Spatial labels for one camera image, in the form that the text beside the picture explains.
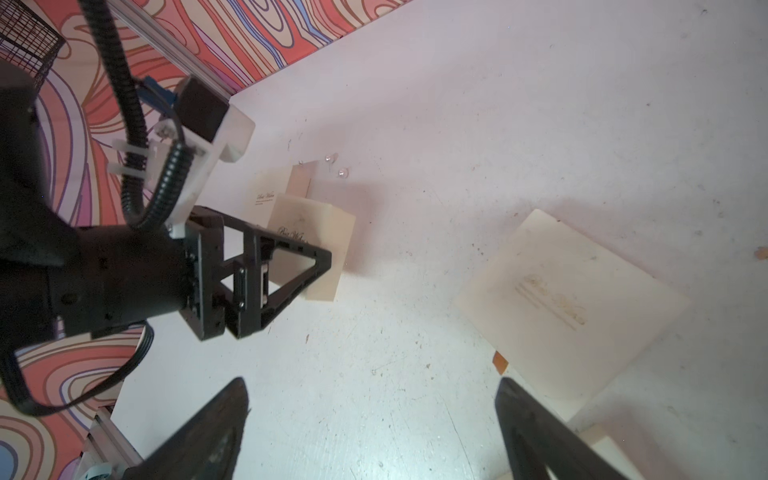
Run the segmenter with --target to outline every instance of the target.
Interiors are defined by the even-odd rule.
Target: scuff mark
[[[352,327],[352,329],[349,331],[349,335],[352,335],[352,332],[354,332],[356,328],[357,328],[357,323],[355,323],[355,326]]]
[[[462,446],[462,450],[464,451],[464,458],[467,459],[467,465],[469,465],[469,471],[472,473],[472,480],[475,480],[475,470],[472,469],[472,463],[469,461],[469,455],[467,455],[467,449],[464,447],[464,442],[462,442],[462,436],[458,434],[458,430],[456,429],[456,424],[453,422],[453,416],[451,415],[451,411],[448,410],[448,404],[445,403],[445,399],[442,398],[442,395],[440,395],[440,399],[442,400],[442,404],[445,407],[445,411],[448,412],[448,418],[451,419],[451,425],[453,425],[453,431],[456,432],[456,438],[458,438],[458,443]]]

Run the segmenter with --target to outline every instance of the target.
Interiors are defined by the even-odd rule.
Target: white foam block
[[[249,202],[253,207],[249,209],[247,220],[254,225],[266,228],[270,222],[275,200],[280,194],[294,197],[306,197],[310,188],[311,175],[303,165],[292,167],[280,167],[265,170],[253,182],[253,189]]]
[[[331,204],[306,198],[278,195],[269,230],[301,240],[331,253],[331,268],[305,290],[308,300],[333,301],[344,268],[355,216]],[[281,286],[312,266],[314,260],[276,250],[270,262],[270,280]]]
[[[637,467],[634,466],[634,463],[627,457],[618,443],[599,424],[593,425],[589,430],[582,432],[579,438],[627,480],[645,480],[645,477],[637,470]],[[553,480],[557,480],[557,477],[551,471],[549,475]],[[512,473],[509,472],[506,475],[502,475],[498,480],[513,480]]]

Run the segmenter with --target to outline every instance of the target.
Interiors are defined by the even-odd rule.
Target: wire mesh basket
[[[45,81],[64,38],[19,0],[0,0],[0,58]]]

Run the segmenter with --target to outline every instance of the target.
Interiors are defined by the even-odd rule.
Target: white plastic clip
[[[143,170],[136,170],[135,168],[125,167],[120,164],[107,164],[107,172],[115,175],[128,175],[129,177],[136,177],[142,180],[147,179],[147,172]]]
[[[135,145],[131,145],[125,140],[121,140],[120,138],[115,138],[112,141],[112,148],[114,148],[117,151],[124,151],[131,154],[137,154],[137,155],[143,155],[144,157],[149,157],[148,148],[136,147]]]

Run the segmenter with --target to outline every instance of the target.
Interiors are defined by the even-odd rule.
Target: black cable
[[[144,121],[144,112],[141,110],[134,79],[131,77],[131,70],[109,7],[105,0],[78,0],[78,3],[91,29],[91,36],[96,42],[114,96],[118,100],[125,123],[126,140],[135,147],[147,148],[147,124]],[[176,206],[193,157],[193,150],[183,142],[173,145],[163,166],[163,173],[157,181],[154,194],[146,207],[143,195],[144,180],[123,175],[121,204],[125,222],[129,227],[139,231],[150,231],[163,224]],[[143,155],[127,153],[125,166],[143,171],[147,166],[147,158]]]
[[[92,399],[99,393],[106,392],[113,386],[116,386],[118,383],[125,380],[125,377],[130,375],[131,372],[139,366],[141,360],[143,360],[147,355],[147,352],[149,352],[149,349],[152,346],[152,340],[154,340],[154,330],[152,330],[152,327],[146,321],[142,322],[141,325],[144,325],[144,336],[136,347],[134,355],[128,359],[122,367],[112,372],[109,377],[102,380],[94,388],[64,405],[53,406],[37,403],[29,392],[27,382],[24,380],[22,368],[19,366],[18,360],[16,359],[16,354],[13,351],[7,352],[0,358],[0,379],[2,379],[2,383],[5,386],[8,400],[11,401],[11,404],[16,407],[19,412],[25,415],[41,417],[69,409],[80,402]]]

